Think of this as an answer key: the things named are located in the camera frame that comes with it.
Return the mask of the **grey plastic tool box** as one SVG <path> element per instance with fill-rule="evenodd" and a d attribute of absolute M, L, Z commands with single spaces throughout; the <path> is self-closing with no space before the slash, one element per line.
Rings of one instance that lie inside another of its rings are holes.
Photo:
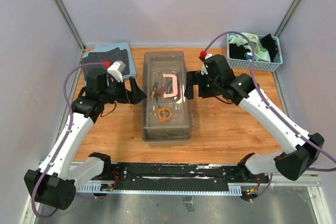
<path fill-rule="evenodd" d="M 142 89 L 147 98 L 142 102 L 142 139 L 148 145 L 177 145 L 192 136 L 189 101 L 184 96 L 186 66 L 182 51 L 153 51 L 144 54 Z M 156 99 L 151 89 L 158 82 Z M 159 108 L 172 110 L 172 118 L 159 122 Z"/>

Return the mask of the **orange tape measure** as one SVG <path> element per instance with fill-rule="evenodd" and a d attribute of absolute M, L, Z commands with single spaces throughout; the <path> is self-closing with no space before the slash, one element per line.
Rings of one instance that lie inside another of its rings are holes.
<path fill-rule="evenodd" d="M 159 108 L 158 109 L 159 122 L 166 122 L 172 118 L 172 110 L 169 108 Z"/>

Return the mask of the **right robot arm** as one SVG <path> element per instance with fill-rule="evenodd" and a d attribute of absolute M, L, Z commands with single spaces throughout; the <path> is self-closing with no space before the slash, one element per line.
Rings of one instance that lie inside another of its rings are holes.
<path fill-rule="evenodd" d="M 319 133 L 310 134 L 288 118 L 247 74 L 236 76 L 223 55 L 206 56 L 200 71 L 186 73 L 187 99 L 221 95 L 252 115 L 278 142 L 281 151 L 250 153 L 238 163 L 238 177 L 250 182 L 261 173 L 280 173 L 297 180 L 317 160 L 324 144 Z"/>

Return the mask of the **yellow handled pliers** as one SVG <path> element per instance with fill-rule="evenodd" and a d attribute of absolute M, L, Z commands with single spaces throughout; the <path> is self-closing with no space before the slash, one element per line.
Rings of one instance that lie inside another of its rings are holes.
<path fill-rule="evenodd" d="M 158 82 L 154 82 L 152 89 L 151 89 L 151 99 L 155 100 L 156 99 L 156 94 L 157 94 L 157 88 L 158 88 Z"/>

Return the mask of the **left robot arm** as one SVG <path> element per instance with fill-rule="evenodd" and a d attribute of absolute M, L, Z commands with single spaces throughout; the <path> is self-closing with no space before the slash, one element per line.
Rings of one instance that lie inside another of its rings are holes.
<path fill-rule="evenodd" d="M 37 202 L 65 210 L 85 183 L 112 175 L 111 158 L 106 154 L 94 152 L 75 168 L 71 168 L 71 163 L 106 104 L 139 104 L 147 97 L 134 78 L 129 81 L 130 90 L 125 87 L 121 71 L 114 67 L 98 67 L 88 72 L 86 86 L 73 102 L 67 103 L 67 122 L 54 147 L 36 170 L 29 169 L 24 176 L 35 215 L 39 215 Z"/>

